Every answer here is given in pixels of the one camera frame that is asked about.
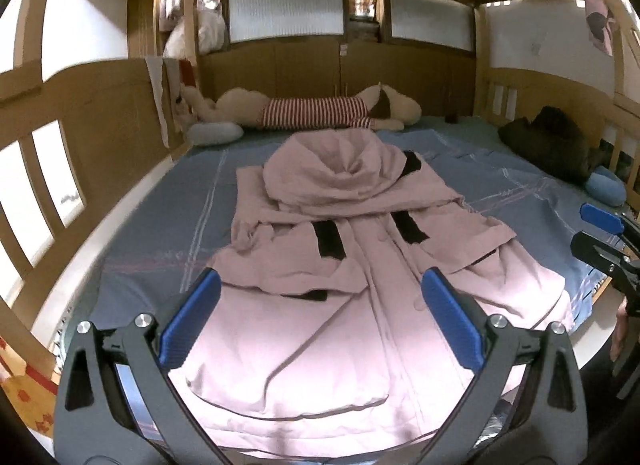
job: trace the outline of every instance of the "red and white striped fabric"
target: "red and white striped fabric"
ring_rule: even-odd
[[[358,97],[272,99],[262,113],[260,127],[266,130],[370,128],[368,113],[364,101]]]

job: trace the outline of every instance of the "orange patterned fabric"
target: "orange patterned fabric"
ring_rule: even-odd
[[[0,387],[27,427],[45,436],[53,435],[57,385],[25,363],[2,338]]]

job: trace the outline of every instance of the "blue bed sheet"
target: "blue bed sheet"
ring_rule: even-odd
[[[495,128],[474,120],[447,130],[449,124],[424,119],[422,128],[381,132],[380,137],[420,153],[469,206],[509,224],[540,264],[563,275],[577,327],[590,316],[592,291],[603,278],[569,248],[579,230],[603,238],[603,232],[579,217],[588,198],[510,153]],[[456,132],[474,142],[456,138]],[[90,320],[101,329],[125,325],[137,313],[153,313],[185,291],[214,252],[230,242],[236,169],[263,164],[285,138],[253,135],[181,159],[111,244]]]

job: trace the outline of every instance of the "red object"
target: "red object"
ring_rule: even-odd
[[[27,394],[27,392],[24,389],[21,389],[20,391],[18,391],[18,398],[20,398],[20,400],[22,401],[31,401],[31,397]]]
[[[38,384],[44,387],[47,391],[49,391],[50,393],[53,393],[54,395],[58,394],[58,386],[53,382],[51,382],[46,377],[43,377],[39,372],[33,369],[30,365],[27,364],[27,368],[25,372],[28,376],[30,376],[33,380],[38,382]]]
[[[180,80],[185,86],[196,86],[196,75],[193,72],[193,66],[186,59],[180,59],[178,61],[180,65]]]

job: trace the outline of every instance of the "light blue cushion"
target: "light blue cushion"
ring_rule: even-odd
[[[619,207],[626,201],[625,183],[613,172],[598,166],[591,174],[584,190],[589,196],[610,207]]]

